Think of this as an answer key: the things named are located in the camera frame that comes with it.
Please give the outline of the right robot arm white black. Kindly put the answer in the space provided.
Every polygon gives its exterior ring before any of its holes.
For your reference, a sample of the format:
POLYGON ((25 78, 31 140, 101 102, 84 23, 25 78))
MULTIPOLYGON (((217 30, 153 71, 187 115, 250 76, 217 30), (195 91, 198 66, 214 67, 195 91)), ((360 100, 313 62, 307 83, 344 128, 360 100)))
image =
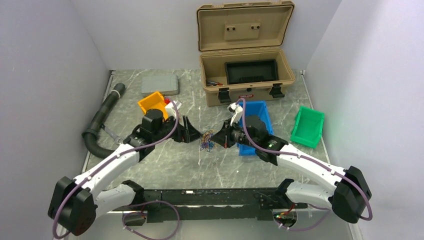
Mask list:
POLYGON ((276 203, 287 208, 292 203, 303 203, 332 210, 340 219, 356 224, 360 219, 370 221, 371 190, 360 169, 348 169, 312 157, 286 140, 268 132, 257 116, 246 119, 247 127, 227 119, 211 141, 224 148, 235 144, 254 148, 264 162, 287 167, 304 175, 313 184, 284 180, 276 190, 276 203))

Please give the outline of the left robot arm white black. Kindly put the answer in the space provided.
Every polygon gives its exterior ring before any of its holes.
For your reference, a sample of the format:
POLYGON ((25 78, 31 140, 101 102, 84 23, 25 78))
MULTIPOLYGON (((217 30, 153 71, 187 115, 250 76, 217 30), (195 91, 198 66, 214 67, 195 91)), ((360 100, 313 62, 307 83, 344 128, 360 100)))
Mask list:
POLYGON ((62 239, 68 234, 79 236, 98 217, 114 209, 123 206, 139 209, 144 203, 143 187, 131 180, 110 190, 106 187, 148 156, 157 144, 167 139, 191 143, 202 137, 185 115, 181 119, 182 123, 178 116, 164 119, 161 110, 150 109, 141 124, 104 160, 74 178, 61 178, 55 185, 47 213, 53 220, 54 238, 62 239))

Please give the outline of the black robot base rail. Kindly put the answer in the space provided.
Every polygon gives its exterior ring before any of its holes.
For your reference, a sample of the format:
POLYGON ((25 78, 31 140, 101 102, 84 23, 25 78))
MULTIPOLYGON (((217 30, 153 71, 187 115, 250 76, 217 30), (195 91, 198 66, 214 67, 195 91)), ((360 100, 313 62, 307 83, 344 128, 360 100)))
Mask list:
POLYGON ((276 187, 144 189, 116 211, 143 211, 148 223, 188 220, 256 219, 271 221, 273 215, 306 209, 293 203, 276 187))

